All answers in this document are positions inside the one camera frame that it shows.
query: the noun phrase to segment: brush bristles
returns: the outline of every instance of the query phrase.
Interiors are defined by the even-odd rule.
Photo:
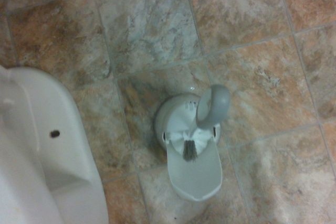
[[[197,150],[194,140],[184,141],[183,159],[187,162],[197,158]]]

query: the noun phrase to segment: white plastic holder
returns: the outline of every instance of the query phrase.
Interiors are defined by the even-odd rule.
[[[221,137],[220,124],[211,131],[213,139],[197,154],[197,159],[186,162],[176,151],[178,146],[169,140],[170,132],[188,131],[196,117],[200,97],[181,94],[166,101],[155,119],[155,134],[161,146],[167,151],[168,173],[177,194],[191,201],[209,199],[219,191],[223,181],[221,160],[217,143]]]

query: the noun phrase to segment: tile floor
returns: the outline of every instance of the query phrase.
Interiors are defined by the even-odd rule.
[[[336,0],[0,0],[0,64],[71,91],[113,223],[336,223]],[[226,85],[223,185],[174,192],[160,104]]]

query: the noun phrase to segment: gray handle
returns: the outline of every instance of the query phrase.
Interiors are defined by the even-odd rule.
[[[202,130],[220,123],[230,106],[230,91],[223,85],[212,85],[201,97],[196,110],[196,124]]]

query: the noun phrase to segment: toilet brush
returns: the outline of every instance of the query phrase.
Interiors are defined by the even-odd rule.
[[[183,134],[183,159],[187,162],[197,158],[195,141],[207,143],[214,125],[220,123],[230,105],[230,91],[223,85],[213,85],[205,92],[197,105],[196,117],[188,134]]]

